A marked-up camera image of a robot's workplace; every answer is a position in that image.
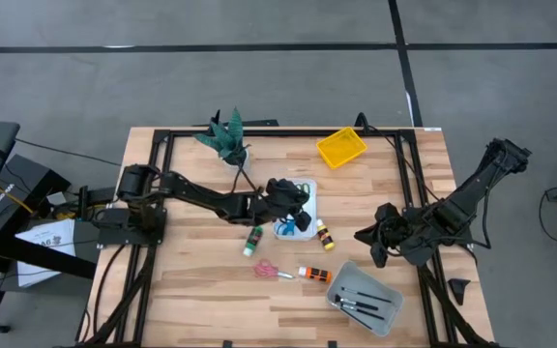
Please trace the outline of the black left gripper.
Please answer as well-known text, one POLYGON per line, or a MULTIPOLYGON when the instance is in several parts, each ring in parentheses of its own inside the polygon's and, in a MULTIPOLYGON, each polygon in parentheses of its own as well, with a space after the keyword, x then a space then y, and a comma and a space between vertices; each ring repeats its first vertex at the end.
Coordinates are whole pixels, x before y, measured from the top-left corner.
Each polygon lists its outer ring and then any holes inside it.
POLYGON ((292 181, 272 178, 267 183, 265 202, 271 215, 281 224, 292 224, 294 229, 308 229, 311 217, 304 206, 309 199, 310 193, 292 181))

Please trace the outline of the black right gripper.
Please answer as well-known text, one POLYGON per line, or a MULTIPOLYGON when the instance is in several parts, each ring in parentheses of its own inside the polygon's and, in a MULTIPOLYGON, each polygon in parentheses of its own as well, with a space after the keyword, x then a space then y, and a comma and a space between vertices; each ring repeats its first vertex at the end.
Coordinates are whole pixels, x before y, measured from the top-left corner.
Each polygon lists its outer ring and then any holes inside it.
POLYGON ((408 221, 391 203, 379 206, 375 219, 375 224, 357 231, 354 237, 370 246, 370 255, 375 266, 384 268, 389 250, 396 249, 408 237, 408 221))

